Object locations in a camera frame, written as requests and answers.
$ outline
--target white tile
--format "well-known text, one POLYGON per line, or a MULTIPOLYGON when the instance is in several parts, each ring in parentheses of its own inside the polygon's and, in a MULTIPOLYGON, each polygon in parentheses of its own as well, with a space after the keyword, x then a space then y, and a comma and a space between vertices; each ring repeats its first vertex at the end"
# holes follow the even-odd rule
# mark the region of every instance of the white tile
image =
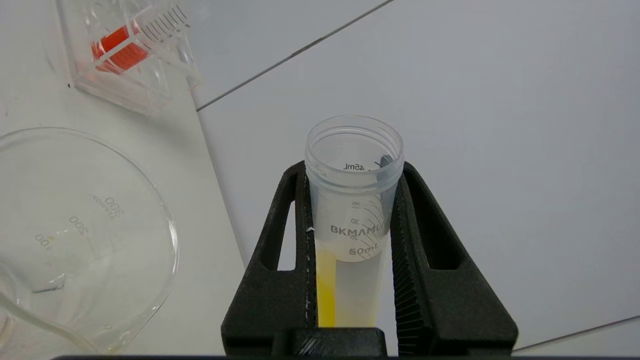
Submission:
POLYGON ((640 2, 397 0, 200 112, 246 261, 320 120, 404 137, 520 328, 640 313, 640 2))
POLYGON ((514 356, 640 356, 640 319, 515 351, 514 356))
POLYGON ((193 93, 196 108, 383 2, 197 1, 207 3, 210 15, 189 32, 204 77, 193 93))

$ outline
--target white surface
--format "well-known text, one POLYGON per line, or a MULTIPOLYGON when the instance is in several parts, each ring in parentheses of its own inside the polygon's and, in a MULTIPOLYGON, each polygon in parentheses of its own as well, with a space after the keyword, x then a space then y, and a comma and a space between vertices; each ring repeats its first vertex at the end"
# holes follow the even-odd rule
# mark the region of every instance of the white surface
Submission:
POLYGON ((199 108, 383 0, 198 0, 210 16, 189 32, 205 82, 199 108))
POLYGON ((223 354, 220 323, 244 267, 191 96, 180 92, 161 117, 148 119, 68 88, 47 25, 49 5, 0 3, 0 135, 70 127, 137 160, 174 214, 180 267, 172 293, 127 352, 223 354))
POLYGON ((516 351, 514 356, 640 356, 640 320, 516 351))
POLYGON ((397 0, 204 109, 244 260, 308 130, 359 113, 402 134, 516 347, 638 315, 639 20, 633 0, 397 0))

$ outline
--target white countertop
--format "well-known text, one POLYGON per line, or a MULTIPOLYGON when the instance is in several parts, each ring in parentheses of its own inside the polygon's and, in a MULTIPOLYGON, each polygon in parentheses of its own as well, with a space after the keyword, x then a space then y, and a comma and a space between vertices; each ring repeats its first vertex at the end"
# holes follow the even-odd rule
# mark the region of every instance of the white countertop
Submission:
POLYGON ((566 336, 516 351, 514 356, 618 356, 640 355, 640 317, 566 336))
MULTIPOLYGON (((49 31, 49 5, 0 3, 0 135, 69 127, 134 158, 174 214, 180 267, 167 301, 126 352, 223 354, 220 323, 244 266, 191 94, 177 92, 163 114, 150 119, 69 88, 49 31)), ((172 84, 186 89, 183 79, 172 84)))

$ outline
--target tile grout line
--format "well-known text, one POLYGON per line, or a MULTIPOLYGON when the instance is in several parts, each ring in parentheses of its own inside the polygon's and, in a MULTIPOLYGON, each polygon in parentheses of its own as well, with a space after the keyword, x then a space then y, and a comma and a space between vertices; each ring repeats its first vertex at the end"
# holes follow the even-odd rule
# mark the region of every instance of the tile grout line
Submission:
POLYGON ((357 22, 357 21, 359 21, 360 19, 364 18, 365 16, 367 16, 367 15, 371 14, 372 12, 375 12, 376 10, 379 10, 380 8, 382 8, 383 6, 385 6, 385 5, 389 4, 389 3, 391 3, 392 1, 395 1, 395 0, 386 0, 386 1, 382 2, 381 4, 378 4, 378 5, 377 5, 377 6, 375 6, 374 8, 372 8, 372 9, 370 9, 370 10, 366 11, 366 12, 365 12, 365 13, 363 13, 362 15, 359 15, 359 16, 358 16, 358 17, 356 17, 355 19, 353 19, 353 20, 351 20, 351 21, 347 22, 345 25, 342 25, 342 26, 340 26, 339 28, 337 28, 337 29, 333 30, 333 31, 332 31, 332 32, 330 32, 329 34, 327 34, 327 35, 325 35, 325 36, 323 36, 323 37, 321 37, 321 38, 318 38, 317 40, 315 40, 315 41, 313 41, 313 42, 311 42, 311 43, 309 43, 309 44, 307 44, 307 45, 303 46, 301 49, 296 50, 295 52, 293 52, 291 55, 287 56, 286 58, 284 58, 284 59, 282 59, 282 60, 278 61, 277 63, 273 64, 272 66, 270 66, 270 67, 268 67, 268 68, 264 69, 263 71, 261 71, 261 72, 259 72, 258 74, 256 74, 256 75, 252 76, 251 78, 247 79, 246 81, 243 81, 243 82, 242 82, 242 83, 240 83, 239 85, 234 86, 234 87, 233 87, 233 88, 231 88, 230 90, 227 90, 224 94, 222 94, 222 95, 220 95, 220 96, 218 96, 218 97, 215 97, 213 100, 211 100, 211 101, 209 101, 209 102, 205 103, 205 104, 204 104, 204 105, 202 105, 201 107, 197 108, 197 109, 196 109, 196 112, 199 112, 200 110, 203 110, 203 109, 204 109, 204 108, 206 108, 207 106, 209 106, 209 105, 213 104, 214 102, 216 102, 216 101, 218 101, 218 100, 222 99, 223 97, 225 97, 225 96, 227 96, 227 95, 231 94, 232 92, 235 92, 236 90, 238 90, 238 89, 242 88, 243 86, 247 85, 248 83, 251 83, 253 80, 256 80, 257 78, 261 77, 262 75, 264 75, 264 74, 268 73, 269 71, 271 71, 271 70, 273 70, 273 69, 277 68, 278 66, 280 66, 280 65, 284 64, 285 62, 287 62, 287 61, 289 61, 289 60, 293 59, 294 57, 296 57, 296 56, 300 55, 301 53, 304 53, 305 51, 307 51, 307 50, 311 49, 311 48, 312 48, 312 47, 314 47, 315 45, 320 44, 322 41, 324 41, 324 40, 326 40, 326 39, 328 39, 328 38, 330 38, 330 37, 334 36, 334 35, 335 35, 335 34, 337 34, 338 32, 340 32, 340 31, 342 31, 342 30, 344 30, 344 29, 348 28, 349 26, 351 26, 351 25, 352 25, 352 24, 354 24, 355 22, 357 22))
POLYGON ((625 324, 625 323, 628 323, 628 322, 633 322, 634 320, 640 320, 640 315, 632 316, 630 318, 626 318, 626 319, 618 320, 618 321, 615 321, 615 322, 606 323, 604 325, 591 327, 591 328, 588 328, 588 329, 585 329, 585 330, 574 332, 573 334, 558 336, 557 338, 553 338, 553 339, 541 341, 539 343, 535 343, 535 344, 532 344, 532 345, 527 345, 525 347, 517 348, 517 349, 513 350, 513 354, 518 355, 516 353, 521 351, 521 350, 529 350, 529 349, 532 349, 532 348, 541 347, 543 345, 550 345, 550 344, 553 344, 553 343, 559 343, 559 342, 562 342, 562 341, 565 341, 565 340, 568 340, 568 339, 572 339, 572 338, 579 338, 579 337, 581 337, 583 335, 586 335, 586 334, 589 334, 591 332, 595 332, 595 331, 598 331, 598 330, 606 329, 608 327, 615 327, 617 325, 622 325, 622 324, 625 324))

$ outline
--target black clamp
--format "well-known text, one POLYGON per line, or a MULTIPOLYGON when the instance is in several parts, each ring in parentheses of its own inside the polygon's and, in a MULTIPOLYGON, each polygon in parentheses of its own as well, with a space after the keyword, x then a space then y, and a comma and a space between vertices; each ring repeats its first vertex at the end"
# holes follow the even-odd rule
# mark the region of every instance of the black clamp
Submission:
MULTIPOLYGON (((400 356, 508 355, 518 329, 416 169, 405 163, 391 219, 400 356)), ((378 329, 317 327, 316 252, 304 162, 283 175, 222 323, 228 355, 385 356, 378 329), (296 268, 278 271, 296 201, 296 268)))

